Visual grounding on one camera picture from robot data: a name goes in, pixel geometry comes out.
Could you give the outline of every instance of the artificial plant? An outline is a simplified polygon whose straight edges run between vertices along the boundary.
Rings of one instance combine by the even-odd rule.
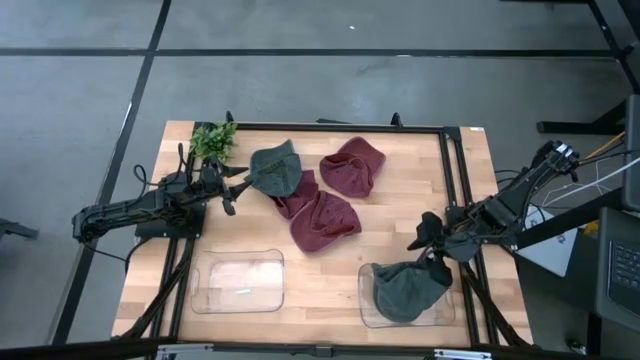
[[[213,126],[198,128],[191,138],[191,152],[199,158],[215,155],[222,163],[231,158],[235,145],[233,135],[238,124],[235,122],[215,123]]]

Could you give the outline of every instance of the white cable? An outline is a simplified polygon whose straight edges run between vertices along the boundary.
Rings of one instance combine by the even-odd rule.
[[[611,159],[611,158],[605,158],[605,159],[600,159],[600,160],[596,161],[596,181],[600,180],[600,169],[598,167],[600,165],[600,162],[608,160],[608,159]],[[598,184],[596,184],[596,187],[598,188],[598,192],[600,193],[600,195],[604,195],[602,193],[602,187],[600,185],[598,185]]]
[[[565,184],[565,185],[562,185],[561,187],[559,187],[559,188],[557,188],[557,189],[555,189],[555,190],[551,190],[551,191],[549,191],[549,192],[547,193],[547,195],[544,197],[544,200],[542,200],[542,205],[540,205],[540,207],[544,209],[546,206],[548,206],[548,205],[549,205],[549,204],[547,204],[547,199],[549,199],[549,195],[551,195],[551,194],[553,194],[553,193],[555,193],[555,192],[558,192],[558,191],[565,190],[565,189],[570,188],[570,187],[572,187],[572,186],[587,186],[587,185],[586,185],[586,184],[581,184],[581,183],[571,183],[571,184]]]
[[[621,172],[623,172],[623,171],[627,170],[628,168],[632,167],[633,165],[635,165],[635,164],[636,164],[636,163],[638,163],[638,162],[640,162],[640,157],[639,157],[639,158],[637,158],[637,159],[635,159],[635,160],[633,160],[632,162],[628,163],[627,165],[625,165],[625,166],[621,167],[620,169],[618,169],[618,170],[616,170],[616,171],[612,172],[611,174],[609,174],[609,175],[607,175],[607,176],[603,177],[602,179],[598,179],[598,180],[596,180],[596,181],[594,181],[594,182],[592,182],[592,183],[590,183],[590,184],[588,184],[588,185],[585,185],[585,186],[583,186],[583,187],[581,187],[581,188],[575,189],[575,190],[573,190],[573,191],[569,191],[568,193],[566,193],[566,194],[564,194],[564,195],[560,195],[559,197],[557,197],[557,198],[555,198],[555,199],[551,200],[551,202],[550,202],[550,203],[548,203],[548,204],[546,204],[545,206],[549,206],[549,205],[553,204],[553,203],[554,203],[554,202],[556,202],[556,201],[559,201],[559,200],[562,200],[562,199],[566,198],[567,196],[573,195],[573,194],[575,194],[575,193],[577,193],[577,192],[579,192],[579,191],[582,191],[582,190],[584,190],[584,189],[586,189],[586,188],[588,188],[588,187],[590,187],[590,186],[593,186],[593,185],[596,185],[596,184],[598,184],[598,183],[600,183],[600,182],[602,182],[602,181],[605,181],[605,180],[607,180],[608,178],[610,178],[610,177],[612,177],[612,176],[614,176],[614,175],[616,175],[616,174],[619,174],[619,173],[621,173]]]

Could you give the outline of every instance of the concrete floor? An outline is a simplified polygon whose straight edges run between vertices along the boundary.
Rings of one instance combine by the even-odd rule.
[[[1,4],[0,47],[144,48],[161,0]],[[632,41],[615,2],[601,5],[618,39]],[[604,49],[606,43],[586,6],[181,0],[172,4],[160,47]],[[9,236],[0,243],[0,347],[47,341],[77,249],[69,221],[95,201],[140,65],[140,58],[0,57],[0,216],[41,230],[36,242]],[[540,135],[535,123],[589,121],[629,91],[618,65],[604,61],[157,58],[113,200],[137,195],[131,168],[153,168],[166,120],[219,120],[231,110],[238,121],[382,124],[398,111],[406,124],[485,127],[495,168],[508,169],[528,163],[546,139],[561,138],[584,154],[597,148],[607,137]],[[593,169],[581,172],[582,181],[594,177]],[[113,231],[100,249],[126,254],[132,238],[132,229]],[[585,314],[537,291],[533,277],[523,276],[522,285],[536,343],[566,350],[567,335],[584,339]],[[120,262],[95,257],[71,341],[109,337],[123,279]],[[632,356],[633,343],[636,334],[605,324],[606,353]]]

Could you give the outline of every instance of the transparent bin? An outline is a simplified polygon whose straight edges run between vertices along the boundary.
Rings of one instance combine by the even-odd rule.
[[[371,264],[364,264],[358,271],[358,298],[362,322],[369,328],[410,327],[410,326],[443,326],[450,325],[456,319],[452,290],[447,290],[433,306],[425,310],[410,323],[396,323],[380,314],[373,301],[373,269]]]
[[[276,311],[284,301],[284,258],[275,249],[205,252],[190,277],[198,314]]]

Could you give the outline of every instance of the gray cloth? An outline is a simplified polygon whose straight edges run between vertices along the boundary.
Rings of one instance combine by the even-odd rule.
[[[300,156],[287,140],[271,149],[258,150],[251,155],[251,180],[254,188],[270,196],[286,197],[293,194],[302,178]]]
[[[432,279],[428,268],[415,262],[390,266],[371,264],[374,276],[373,301],[385,318],[410,323],[435,304],[449,286]]]

